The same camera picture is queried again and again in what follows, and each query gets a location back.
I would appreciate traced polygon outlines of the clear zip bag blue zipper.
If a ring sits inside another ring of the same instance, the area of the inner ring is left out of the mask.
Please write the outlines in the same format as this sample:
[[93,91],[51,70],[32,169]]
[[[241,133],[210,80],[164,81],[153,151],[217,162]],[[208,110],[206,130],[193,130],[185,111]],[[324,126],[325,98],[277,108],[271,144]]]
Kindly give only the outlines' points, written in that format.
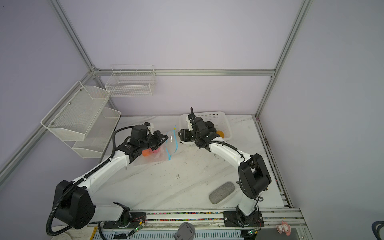
[[162,162],[170,161],[178,151],[179,141],[176,133],[177,126],[172,130],[167,131],[168,139],[157,150],[145,150],[142,154],[134,160],[129,166],[137,167],[150,164],[159,164]]

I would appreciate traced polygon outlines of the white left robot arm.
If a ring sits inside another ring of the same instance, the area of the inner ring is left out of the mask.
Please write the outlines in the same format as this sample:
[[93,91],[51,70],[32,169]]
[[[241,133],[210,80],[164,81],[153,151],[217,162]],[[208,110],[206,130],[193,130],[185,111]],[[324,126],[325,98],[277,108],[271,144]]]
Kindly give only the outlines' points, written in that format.
[[143,151],[156,151],[169,137],[153,131],[150,123],[127,128],[131,134],[119,146],[116,145],[116,134],[124,128],[113,132],[112,153],[107,159],[73,181],[63,180],[56,186],[53,207],[46,223],[48,236],[54,237],[72,228],[78,230],[89,223],[113,222],[120,228],[130,224],[129,207],[118,202],[96,204],[92,197],[107,180],[128,167]]

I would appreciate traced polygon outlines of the pink toy fruit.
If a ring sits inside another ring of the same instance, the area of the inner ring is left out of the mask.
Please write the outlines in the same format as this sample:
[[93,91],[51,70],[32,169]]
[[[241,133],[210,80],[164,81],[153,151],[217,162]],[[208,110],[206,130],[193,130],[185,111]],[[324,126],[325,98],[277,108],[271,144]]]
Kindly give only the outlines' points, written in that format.
[[160,151],[161,151],[161,149],[158,148],[158,149],[156,149],[156,150],[152,150],[152,153],[153,153],[153,154],[158,154]]

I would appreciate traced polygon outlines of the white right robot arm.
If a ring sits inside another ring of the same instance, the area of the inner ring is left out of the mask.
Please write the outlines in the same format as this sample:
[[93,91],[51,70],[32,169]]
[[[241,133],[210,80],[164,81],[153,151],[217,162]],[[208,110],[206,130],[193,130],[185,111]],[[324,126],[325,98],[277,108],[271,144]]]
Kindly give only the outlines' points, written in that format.
[[263,157],[250,155],[225,142],[217,133],[215,125],[197,117],[191,108],[186,117],[188,127],[178,133],[183,142],[193,142],[199,149],[205,149],[230,163],[238,171],[238,181],[243,193],[236,207],[236,222],[239,227],[247,227],[255,219],[257,204],[261,194],[272,183],[272,178]]

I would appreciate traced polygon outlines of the orange toy fruit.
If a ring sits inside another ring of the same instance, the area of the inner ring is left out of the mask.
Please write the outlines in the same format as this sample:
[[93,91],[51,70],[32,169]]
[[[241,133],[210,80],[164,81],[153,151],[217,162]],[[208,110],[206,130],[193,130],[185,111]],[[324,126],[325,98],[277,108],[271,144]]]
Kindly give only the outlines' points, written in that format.
[[147,150],[142,151],[143,157],[149,157],[152,154],[153,154],[153,151],[151,149],[147,149]]

